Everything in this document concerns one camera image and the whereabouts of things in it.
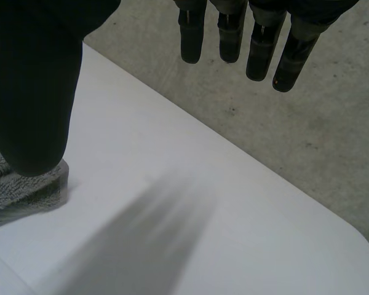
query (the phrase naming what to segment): concrete floor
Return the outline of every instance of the concrete floor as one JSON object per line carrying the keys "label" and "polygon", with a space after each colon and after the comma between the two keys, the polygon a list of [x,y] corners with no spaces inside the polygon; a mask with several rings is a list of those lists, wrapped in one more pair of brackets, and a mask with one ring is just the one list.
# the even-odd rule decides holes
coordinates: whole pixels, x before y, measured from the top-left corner
{"label": "concrete floor", "polygon": [[295,88],[252,82],[245,67],[253,20],[247,11],[242,55],[218,52],[218,13],[208,5],[202,57],[180,58],[178,10],[169,0],[122,0],[85,42],[170,101],[305,191],[369,241],[369,1],[360,1],[319,39]]}

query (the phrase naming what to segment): gray towel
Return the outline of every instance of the gray towel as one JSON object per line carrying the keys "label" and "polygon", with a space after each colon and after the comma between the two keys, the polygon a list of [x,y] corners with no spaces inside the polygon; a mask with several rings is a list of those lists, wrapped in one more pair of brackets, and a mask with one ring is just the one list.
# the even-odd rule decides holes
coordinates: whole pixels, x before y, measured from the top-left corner
{"label": "gray towel", "polygon": [[0,225],[63,205],[67,180],[64,160],[52,171],[28,178],[16,174],[0,154]]}

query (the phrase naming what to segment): gloved hand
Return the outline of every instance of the gloved hand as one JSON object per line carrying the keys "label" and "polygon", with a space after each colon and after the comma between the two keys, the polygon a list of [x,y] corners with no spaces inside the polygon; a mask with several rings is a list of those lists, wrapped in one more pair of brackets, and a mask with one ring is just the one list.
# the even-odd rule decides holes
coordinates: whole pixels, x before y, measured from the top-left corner
{"label": "gloved hand", "polygon": [[[180,9],[181,56],[197,63],[204,36],[207,0],[174,0]],[[219,11],[220,57],[237,61],[242,42],[247,3],[255,19],[246,75],[262,81],[279,38],[287,11],[291,30],[280,58],[273,87],[287,92],[294,86],[319,36],[358,0],[210,0]]]}

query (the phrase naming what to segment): white surface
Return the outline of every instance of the white surface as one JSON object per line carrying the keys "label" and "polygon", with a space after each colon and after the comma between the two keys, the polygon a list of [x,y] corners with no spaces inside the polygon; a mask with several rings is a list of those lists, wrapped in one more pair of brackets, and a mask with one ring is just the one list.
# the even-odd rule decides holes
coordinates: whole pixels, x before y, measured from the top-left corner
{"label": "white surface", "polygon": [[353,227],[89,47],[65,160],[69,202],[0,227],[0,259],[36,294],[55,294],[79,250],[181,167],[206,172],[218,203],[175,294],[369,294]]}

